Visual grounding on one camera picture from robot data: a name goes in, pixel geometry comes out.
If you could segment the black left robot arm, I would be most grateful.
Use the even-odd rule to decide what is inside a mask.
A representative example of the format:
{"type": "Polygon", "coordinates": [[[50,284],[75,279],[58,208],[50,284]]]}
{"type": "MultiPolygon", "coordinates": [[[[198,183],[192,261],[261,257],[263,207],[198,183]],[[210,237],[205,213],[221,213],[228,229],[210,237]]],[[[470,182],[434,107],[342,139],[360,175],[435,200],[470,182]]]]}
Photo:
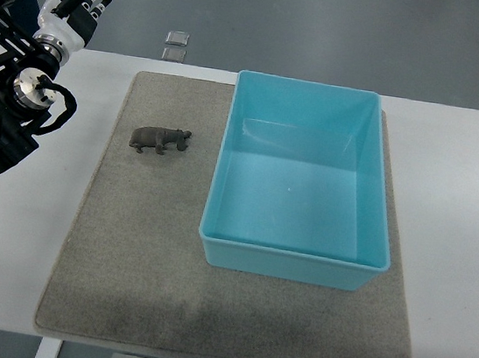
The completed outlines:
{"type": "Polygon", "coordinates": [[[38,148],[36,138],[61,128],[75,114],[71,91],[55,82],[68,47],[53,34],[29,36],[0,0],[0,175],[38,148]]]}

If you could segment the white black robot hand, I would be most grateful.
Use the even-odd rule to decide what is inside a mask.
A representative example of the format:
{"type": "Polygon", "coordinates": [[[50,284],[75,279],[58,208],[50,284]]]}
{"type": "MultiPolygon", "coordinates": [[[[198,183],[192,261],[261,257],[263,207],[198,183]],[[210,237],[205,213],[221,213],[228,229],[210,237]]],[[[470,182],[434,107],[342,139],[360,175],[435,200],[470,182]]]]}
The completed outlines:
{"type": "Polygon", "coordinates": [[[52,46],[67,61],[92,39],[100,16],[112,0],[45,0],[35,40],[52,46]]]}

